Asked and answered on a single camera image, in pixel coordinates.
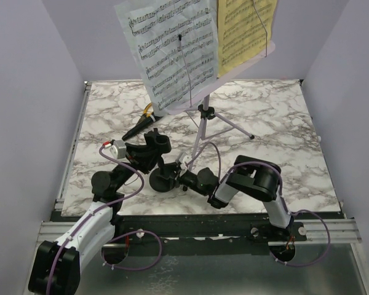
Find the black microphone desk stand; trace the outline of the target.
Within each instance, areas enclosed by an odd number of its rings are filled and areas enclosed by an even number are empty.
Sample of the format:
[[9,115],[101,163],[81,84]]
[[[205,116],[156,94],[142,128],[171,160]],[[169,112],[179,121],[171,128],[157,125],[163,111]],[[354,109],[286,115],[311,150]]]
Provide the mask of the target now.
[[164,154],[169,154],[172,150],[169,137],[160,134],[157,128],[153,128],[153,130],[145,133],[144,138],[147,157],[150,161],[149,166],[157,166],[150,174],[150,186],[156,192],[171,191],[173,189],[173,178],[162,158]]

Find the black microphone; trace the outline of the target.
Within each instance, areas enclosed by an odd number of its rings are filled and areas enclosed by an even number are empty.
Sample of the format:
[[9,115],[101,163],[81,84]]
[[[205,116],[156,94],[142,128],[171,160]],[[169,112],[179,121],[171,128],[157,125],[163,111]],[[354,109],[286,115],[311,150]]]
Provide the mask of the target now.
[[140,132],[142,132],[144,129],[152,126],[153,123],[161,120],[162,117],[156,116],[154,112],[152,113],[146,113],[143,114],[140,118],[140,120],[137,122],[137,124],[132,127],[123,137],[123,141],[127,141],[130,138],[133,138],[134,136],[138,135]]

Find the lilac perforated music stand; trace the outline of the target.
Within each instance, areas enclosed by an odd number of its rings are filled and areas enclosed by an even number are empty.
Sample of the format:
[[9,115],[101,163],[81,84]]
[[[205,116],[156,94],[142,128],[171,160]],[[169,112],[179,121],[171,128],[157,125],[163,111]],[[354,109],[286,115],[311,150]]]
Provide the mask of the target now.
[[[272,41],[271,41],[271,49],[273,51],[275,49],[275,44]],[[236,77],[238,74],[242,73],[243,71],[245,71],[246,69],[248,69],[249,67],[251,67],[252,65],[254,65],[255,63],[259,62],[260,60],[262,60],[264,58],[265,57],[257,56],[255,58],[252,58],[252,59],[246,61],[245,63],[242,63],[240,66],[236,67],[235,69],[233,69],[232,71],[230,71],[227,74],[223,75],[222,77],[218,76],[218,79],[216,80],[216,82],[214,82],[212,85],[209,85],[208,87],[206,87],[205,89],[200,91],[200,93],[198,93],[195,96],[196,103],[197,103],[196,105],[191,106],[191,104],[188,104],[188,105],[182,104],[179,107],[173,109],[174,114],[179,114],[183,111],[187,112],[187,113],[189,113],[191,111],[199,111],[200,122],[199,122],[199,126],[198,126],[196,139],[195,139],[195,142],[194,142],[194,147],[193,147],[192,153],[191,153],[192,157],[196,156],[196,152],[198,151],[198,147],[200,145],[200,142],[210,140],[210,139],[212,139],[212,138],[214,138],[218,135],[222,135],[222,134],[224,134],[228,131],[231,131],[233,129],[240,131],[241,133],[243,133],[244,135],[249,137],[251,140],[254,139],[255,136],[253,134],[249,133],[248,131],[246,131],[242,127],[238,126],[234,122],[232,122],[229,119],[225,118],[224,116],[222,116],[220,113],[216,112],[212,108],[212,106],[210,105],[210,94],[213,91],[217,90],[222,85],[224,85],[225,83],[227,83],[230,79]],[[230,127],[228,129],[224,129],[224,130],[222,130],[218,133],[207,136],[206,135],[207,121],[212,120],[216,117],[219,118],[220,120],[222,120],[223,122],[226,122]]]

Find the white sheet music page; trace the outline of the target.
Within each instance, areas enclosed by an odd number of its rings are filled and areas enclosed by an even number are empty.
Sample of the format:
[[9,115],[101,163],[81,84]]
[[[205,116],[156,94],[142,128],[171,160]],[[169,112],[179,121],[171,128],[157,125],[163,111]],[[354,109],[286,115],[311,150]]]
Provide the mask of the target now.
[[124,1],[114,9],[154,112],[198,103],[218,76],[216,1]]

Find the yellow sheet music page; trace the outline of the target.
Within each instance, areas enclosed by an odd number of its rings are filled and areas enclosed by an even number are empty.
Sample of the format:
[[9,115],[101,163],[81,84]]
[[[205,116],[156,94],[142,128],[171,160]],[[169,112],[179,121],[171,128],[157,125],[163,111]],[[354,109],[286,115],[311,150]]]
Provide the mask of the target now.
[[271,49],[272,24],[277,0],[218,1],[219,77]]

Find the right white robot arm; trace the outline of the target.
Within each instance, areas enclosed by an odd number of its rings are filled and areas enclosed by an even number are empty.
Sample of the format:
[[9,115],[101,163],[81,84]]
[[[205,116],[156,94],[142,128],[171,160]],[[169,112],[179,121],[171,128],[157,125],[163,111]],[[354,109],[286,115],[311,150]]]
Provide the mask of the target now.
[[272,162],[240,155],[222,179],[209,168],[195,174],[177,161],[168,180],[169,188],[183,185],[207,196],[207,202],[216,209],[227,207],[240,192],[262,202],[269,216],[271,235],[283,241],[293,233],[293,218],[282,197],[280,173],[280,167]]

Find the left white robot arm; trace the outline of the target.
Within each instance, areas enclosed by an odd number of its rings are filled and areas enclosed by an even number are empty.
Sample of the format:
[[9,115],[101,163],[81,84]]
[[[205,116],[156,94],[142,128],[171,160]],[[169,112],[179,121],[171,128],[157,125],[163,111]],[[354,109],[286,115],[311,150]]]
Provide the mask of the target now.
[[34,294],[74,294],[81,273],[106,242],[119,242],[124,228],[116,222],[124,194],[118,190],[133,175],[148,174],[160,157],[151,144],[126,144],[126,162],[119,161],[118,152],[109,160],[117,165],[111,171],[93,174],[93,200],[89,209],[56,240],[42,242],[36,252],[28,290]]

